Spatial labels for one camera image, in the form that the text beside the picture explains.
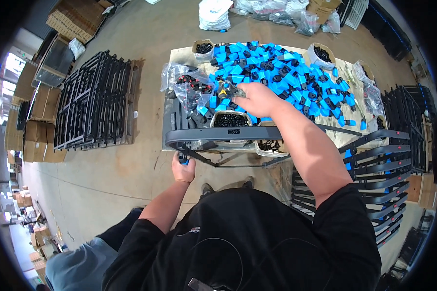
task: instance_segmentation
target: right hand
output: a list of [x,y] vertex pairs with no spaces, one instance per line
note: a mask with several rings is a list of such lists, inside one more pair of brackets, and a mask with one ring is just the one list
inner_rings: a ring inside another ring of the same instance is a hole
[[189,163],[187,165],[182,165],[180,164],[178,155],[178,152],[173,155],[173,161],[171,163],[171,170],[175,177],[175,181],[191,183],[196,176],[196,160],[190,157]]
[[233,97],[233,103],[239,105],[250,114],[258,117],[272,117],[284,100],[261,83],[241,83],[238,88],[245,91],[246,98]]

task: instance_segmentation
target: warehouse floor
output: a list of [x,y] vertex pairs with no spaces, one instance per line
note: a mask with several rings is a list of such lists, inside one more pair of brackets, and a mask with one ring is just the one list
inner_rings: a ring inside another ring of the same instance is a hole
[[[209,32],[198,27],[199,0],[162,0],[151,5],[135,0],[111,17],[97,38],[77,61],[99,51],[126,59],[145,59],[141,76],[137,129],[134,145],[90,151],[69,152],[64,163],[24,163],[20,185],[28,185],[49,220],[52,234],[57,224],[70,249],[119,222],[134,206],[146,205],[173,182],[170,163],[173,153],[161,151],[163,92],[160,72],[169,61],[170,50],[191,46],[195,40],[218,42],[259,40],[306,49],[319,42],[330,47],[337,58],[351,63],[361,59],[371,67],[383,91],[395,84],[415,85],[406,60],[394,61],[381,43],[362,25],[355,31],[342,28],[333,36],[319,32],[312,37],[294,33],[294,28],[269,21],[230,14],[232,28],[227,33]],[[265,169],[214,169],[198,163],[179,217],[197,201],[200,186],[210,183],[219,189],[225,184],[255,176],[256,188],[275,195],[269,171]],[[383,272],[396,259],[404,237],[419,222],[422,209],[409,203],[400,233],[380,249]]]

